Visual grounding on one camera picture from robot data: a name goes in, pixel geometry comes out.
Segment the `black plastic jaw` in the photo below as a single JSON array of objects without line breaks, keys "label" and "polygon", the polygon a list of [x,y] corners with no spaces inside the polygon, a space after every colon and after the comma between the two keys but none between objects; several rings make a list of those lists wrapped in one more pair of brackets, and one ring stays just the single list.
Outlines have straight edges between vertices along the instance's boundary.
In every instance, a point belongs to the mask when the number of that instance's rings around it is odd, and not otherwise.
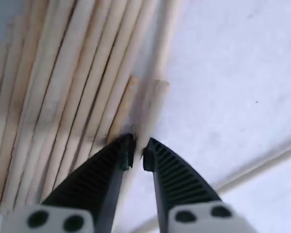
[{"label": "black plastic jaw", "polygon": [[143,167],[153,172],[161,233],[168,232],[169,211],[184,204],[221,200],[211,186],[179,155],[151,138]]},{"label": "black plastic jaw", "polygon": [[88,210],[95,232],[111,232],[122,175],[132,166],[132,134],[119,137],[71,173],[42,204]]}]

